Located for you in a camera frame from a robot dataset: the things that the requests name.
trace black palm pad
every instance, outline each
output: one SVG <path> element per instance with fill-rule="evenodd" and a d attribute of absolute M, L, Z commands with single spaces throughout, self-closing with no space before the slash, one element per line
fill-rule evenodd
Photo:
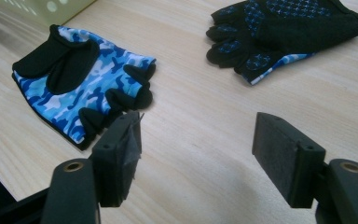
<path fill-rule="evenodd" d="M 358 14 L 338 0 L 249 0 L 212 14 L 211 63 L 251 85 L 275 68 L 358 36 Z"/>

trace light wood grain surface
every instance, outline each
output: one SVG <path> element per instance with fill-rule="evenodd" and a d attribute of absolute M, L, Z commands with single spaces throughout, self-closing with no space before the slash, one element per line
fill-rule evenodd
<path fill-rule="evenodd" d="M 358 12 L 358 0 L 342 2 Z M 327 150 L 327 162 L 358 161 L 358 37 L 250 87 L 205 58 L 210 14 L 234 3 L 98 0 L 65 24 L 157 58 L 154 103 L 142 111 L 142 159 L 128 200 L 102 209 L 103 223 L 315 223 L 314 208 L 291 209 L 252 155 L 258 111 L 296 126 Z M 44 42 L 48 28 L 5 16 L 0 180 L 20 200 L 47 188 L 57 165 L 87 158 L 91 147 L 77 150 L 23 99 L 11 65 Z"/>

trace screw hole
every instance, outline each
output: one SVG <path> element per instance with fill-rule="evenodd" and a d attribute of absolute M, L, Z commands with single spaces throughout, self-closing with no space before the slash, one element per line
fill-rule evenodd
<path fill-rule="evenodd" d="M 352 172 L 352 173 L 356 173 L 358 174 L 358 165 L 354 164 L 354 163 L 351 163 L 351 162 L 342 162 L 341 163 L 341 167 L 344 169 L 344 170 L 347 170 L 349 172 Z"/>
<path fill-rule="evenodd" d="M 74 171 L 78 171 L 80 170 L 81 168 L 83 168 L 83 163 L 81 162 L 78 162 L 78 161 L 75 161 L 75 162 L 72 162 L 72 163 L 69 163 L 67 164 L 63 170 L 65 172 L 74 172 Z"/>

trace glove finger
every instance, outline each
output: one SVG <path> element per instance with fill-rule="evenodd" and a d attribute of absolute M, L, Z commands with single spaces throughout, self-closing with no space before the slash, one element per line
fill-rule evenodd
<path fill-rule="evenodd" d="M 143 69 L 137 66 L 133 66 L 130 64 L 124 65 L 124 72 L 126 72 L 130 77 L 135 79 L 137 82 L 142 85 L 148 85 L 148 81 L 154 75 L 156 71 L 156 65 L 150 64 L 147 69 Z"/>
<path fill-rule="evenodd" d="M 153 101 L 153 94 L 150 89 L 142 87 L 135 98 L 130 97 L 126 93 L 116 90 L 109 89 L 106 92 L 106 99 L 111 106 L 123 106 L 126 109 L 145 109 L 151 105 Z"/>
<path fill-rule="evenodd" d="M 214 44 L 206 54 L 209 62 L 218 64 L 220 67 L 235 67 L 248 57 L 246 47 L 236 39 L 231 39 Z"/>
<path fill-rule="evenodd" d="M 209 30 L 206 32 L 206 35 L 213 41 L 220 42 L 235 37 L 238 35 L 238 31 L 239 29 L 229 24 L 221 24 L 209 28 Z"/>

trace glove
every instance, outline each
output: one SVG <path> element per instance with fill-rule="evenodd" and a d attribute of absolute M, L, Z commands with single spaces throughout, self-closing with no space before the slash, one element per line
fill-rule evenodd
<path fill-rule="evenodd" d="M 212 14 L 207 59 L 251 85 L 275 68 L 358 36 L 358 14 L 338 0 L 249 0 Z"/>
<path fill-rule="evenodd" d="M 48 40 L 13 64 L 12 77 L 36 114 L 83 150 L 124 110 L 151 104 L 155 67 L 154 58 L 96 34 L 51 25 Z"/>

